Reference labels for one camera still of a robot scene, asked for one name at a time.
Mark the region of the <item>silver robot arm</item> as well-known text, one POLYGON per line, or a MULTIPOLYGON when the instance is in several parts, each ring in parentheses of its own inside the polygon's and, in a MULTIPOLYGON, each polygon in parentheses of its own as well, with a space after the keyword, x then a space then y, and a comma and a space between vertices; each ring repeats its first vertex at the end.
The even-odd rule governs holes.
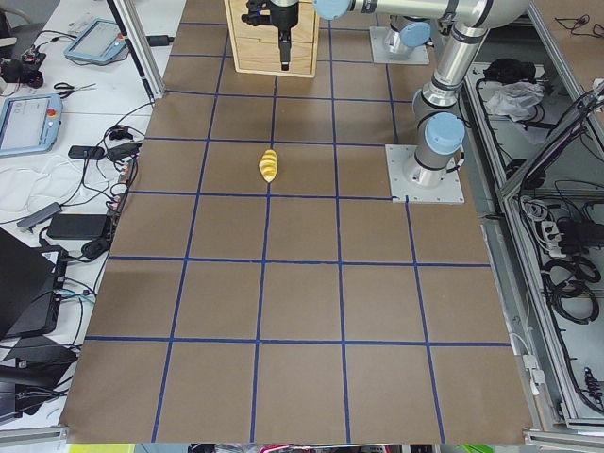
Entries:
POLYGON ((448 110, 457 103, 457 93, 478 50, 493 28, 513 22, 525 12, 527 1, 314 1, 314 11, 326 20, 348 12, 388 13, 413 19, 450 23, 445 50, 431 80, 413 100, 418 144, 403 171, 407 180, 422 188, 441 184, 449 173, 447 164, 461 147, 465 135, 462 121, 448 110))
POLYGON ((390 15, 390 29, 385 45, 392 54, 403 55, 424 45, 430 38, 431 25, 428 19, 404 15, 390 15))

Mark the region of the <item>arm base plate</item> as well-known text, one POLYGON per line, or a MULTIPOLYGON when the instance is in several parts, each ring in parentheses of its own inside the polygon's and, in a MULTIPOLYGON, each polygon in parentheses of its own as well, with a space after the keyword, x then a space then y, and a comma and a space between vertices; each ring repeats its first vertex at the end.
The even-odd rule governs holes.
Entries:
POLYGON ((395 203, 459 205, 465 202, 453 157, 441 170, 428 170, 415 159, 415 145, 386 144, 386 163, 395 203))
POLYGON ((428 65, 426 43, 431 27, 427 23, 412 23, 400 31, 391 27, 372 26, 370 43, 374 63, 428 65))

